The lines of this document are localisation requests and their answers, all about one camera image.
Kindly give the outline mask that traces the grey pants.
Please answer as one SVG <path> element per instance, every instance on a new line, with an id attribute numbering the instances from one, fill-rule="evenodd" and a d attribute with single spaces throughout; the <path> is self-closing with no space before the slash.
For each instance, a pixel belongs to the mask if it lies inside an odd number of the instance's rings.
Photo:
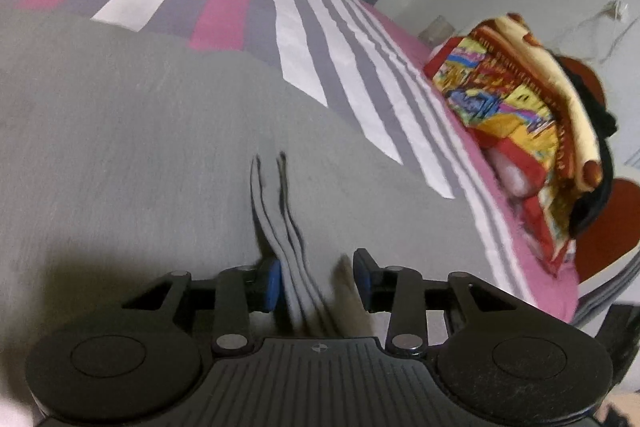
<path id="1" fill-rule="evenodd" d="M 385 49 L 400 106 L 442 132 L 440 195 L 337 111 L 239 51 L 198 52 L 64 12 L 1 12 L 1 420 L 26 414 L 27 351 L 45 333 L 167 272 L 211 277 L 266 252 L 250 165 L 288 179 L 318 305 L 296 331 L 378 335 L 347 278 L 352 252 L 427 277 L 471 272 L 525 301 L 533 286 L 491 176 L 438 93 Z"/>

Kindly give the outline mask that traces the white pillow under quilt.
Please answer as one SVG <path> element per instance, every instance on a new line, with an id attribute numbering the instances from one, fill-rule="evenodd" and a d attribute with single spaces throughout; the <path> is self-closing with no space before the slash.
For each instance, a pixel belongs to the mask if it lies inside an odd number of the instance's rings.
<path id="1" fill-rule="evenodd" d="M 503 155 L 496 148 L 491 148 L 485 153 L 485 156 L 509 197 L 523 199 L 537 193 L 536 185 L 506 155 Z"/>

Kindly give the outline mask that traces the colourful red-bordered quilt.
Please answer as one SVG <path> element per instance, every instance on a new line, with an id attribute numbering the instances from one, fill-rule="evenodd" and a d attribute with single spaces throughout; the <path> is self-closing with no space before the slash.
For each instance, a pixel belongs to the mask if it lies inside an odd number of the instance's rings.
<path id="1" fill-rule="evenodd" d="M 515 169 L 509 176 L 498 173 L 500 184 L 536 256 L 558 274 L 570 257 L 577 199 L 562 143 L 566 118 L 522 65 L 486 38 L 449 39 L 424 72 L 486 157 Z"/>

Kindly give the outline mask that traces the red white headboard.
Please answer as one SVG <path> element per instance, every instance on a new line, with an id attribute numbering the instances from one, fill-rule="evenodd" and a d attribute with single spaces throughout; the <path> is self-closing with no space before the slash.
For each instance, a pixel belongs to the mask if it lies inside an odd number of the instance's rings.
<path id="1" fill-rule="evenodd" d="M 581 282 L 608 269 L 639 243 L 639 184 L 614 176 L 608 139 L 617 132 L 617 120 L 606 107 L 605 94 L 597 74 L 576 58 L 558 55 L 559 62 L 574 84 L 601 145 L 603 181 L 589 194 L 594 208 L 584 216 L 590 222 L 577 234 L 574 265 Z"/>

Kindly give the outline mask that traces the striped pink purple bedsheet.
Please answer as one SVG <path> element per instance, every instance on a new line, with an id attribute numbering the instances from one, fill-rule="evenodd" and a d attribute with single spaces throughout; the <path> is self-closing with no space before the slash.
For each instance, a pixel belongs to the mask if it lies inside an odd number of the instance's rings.
<path id="1" fill-rule="evenodd" d="M 561 320 L 577 309 L 573 268 L 550 273 L 526 245 L 496 176 L 433 86 L 415 38 L 360 0 L 6 0 L 133 32 L 178 37 L 202 52 L 245 52 L 333 110 L 440 196 L 467 202 L 501 288 Z"/>

